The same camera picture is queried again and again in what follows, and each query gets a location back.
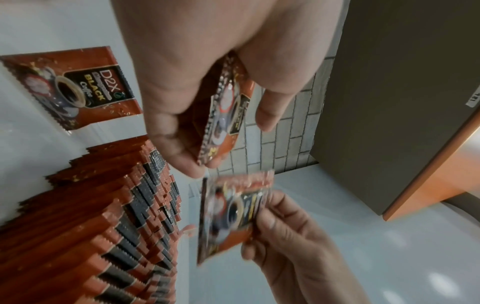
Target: orange cabinet edge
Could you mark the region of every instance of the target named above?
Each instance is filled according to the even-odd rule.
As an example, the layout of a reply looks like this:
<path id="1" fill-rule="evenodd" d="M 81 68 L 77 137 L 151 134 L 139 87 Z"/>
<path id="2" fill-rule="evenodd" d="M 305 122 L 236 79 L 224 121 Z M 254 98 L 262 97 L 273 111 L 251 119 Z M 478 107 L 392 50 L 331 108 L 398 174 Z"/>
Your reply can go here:
<path id="1" fill-rule="evenodd" d="M 472 136 L 479 126 L 480 110 L 477 109 L 469 120 L 425 167 L 425 169 L 385 211 L 383 219 L 386 221 L 393 220 L 438 203 L 443 199 L 463 193 L 464 190 L 462 190 L 462 188 L 443 182 L 441 176 L 445 175 L 447 169 L 445 167 L 442 168 L 442 166 L 446 164 L 449 159 L 455 164 L 465 163 L 465 158 L 459 155 L 454 156 L 454 154 L 459 150 L 462 144 Z"/>

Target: glossy surface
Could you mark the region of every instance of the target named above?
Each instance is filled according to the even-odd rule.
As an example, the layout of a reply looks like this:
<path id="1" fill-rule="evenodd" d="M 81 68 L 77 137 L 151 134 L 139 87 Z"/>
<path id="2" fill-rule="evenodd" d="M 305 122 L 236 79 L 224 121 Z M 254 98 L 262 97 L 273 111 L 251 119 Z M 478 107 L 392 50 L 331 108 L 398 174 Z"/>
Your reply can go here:
<path id="1" fill-rule="evenodd" d="M 275 176 L 340 248 L 372 303 L 476 303 L 480 298 L 480 226 L 443 204 L 385 222 L 319 165 Z M 190 201 L 190 218 L 198 218 Z M 274 303 L 267 283 L 240 249 L 192 265 L 190 302 Z M 212 288 L 208 295 L 206 288 Z"/>

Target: white sticker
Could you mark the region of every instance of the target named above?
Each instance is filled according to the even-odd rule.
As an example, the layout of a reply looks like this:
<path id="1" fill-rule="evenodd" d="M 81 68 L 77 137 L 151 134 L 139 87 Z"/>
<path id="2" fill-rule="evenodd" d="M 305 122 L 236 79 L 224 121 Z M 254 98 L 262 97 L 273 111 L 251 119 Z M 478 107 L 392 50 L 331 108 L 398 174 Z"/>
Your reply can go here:
<path id="1" fill-rule="evenodd" d="M 477 90 L 473 93 L 470 99 L 466 102 L 465 105 L 474 108 L 477 103 L 480 101 L 480 86 L 478 86 Z"/>

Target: pile of packets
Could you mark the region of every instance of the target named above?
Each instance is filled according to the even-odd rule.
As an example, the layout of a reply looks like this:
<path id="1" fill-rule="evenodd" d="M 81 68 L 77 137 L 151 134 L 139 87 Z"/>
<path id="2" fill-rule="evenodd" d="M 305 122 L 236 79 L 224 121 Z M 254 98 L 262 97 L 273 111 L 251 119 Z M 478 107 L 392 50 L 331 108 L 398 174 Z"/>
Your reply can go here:
<path id="1" fill-rule="evenodd" d="M 146 136 L 88 148 L 0 228 L 0 298 L 174 303 L 181 199 Z"/>

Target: packet label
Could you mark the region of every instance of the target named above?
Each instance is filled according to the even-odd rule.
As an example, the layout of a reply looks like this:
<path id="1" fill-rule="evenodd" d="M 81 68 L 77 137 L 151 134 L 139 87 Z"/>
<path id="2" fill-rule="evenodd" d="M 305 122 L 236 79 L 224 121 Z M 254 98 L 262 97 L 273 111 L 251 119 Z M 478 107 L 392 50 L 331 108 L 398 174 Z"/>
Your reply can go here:
<path id="1" fill-rule="evenodd" d="M 203 180 L 197 264 L 251 238 L 257 214 L 265 206 L 274 172 Z"/>
<path id="2" fill-rule="evenodd" d="M 204 165 L 235 146 L 252 98 L 255 82 L 234 52 L 225 56 L 220 80 L 211 98 L 198 164 Z"/>
<path id="3" fill-rule="evenodd" d="M 66 130 L 142 113 L 110 47 L 0 60 Z"/>

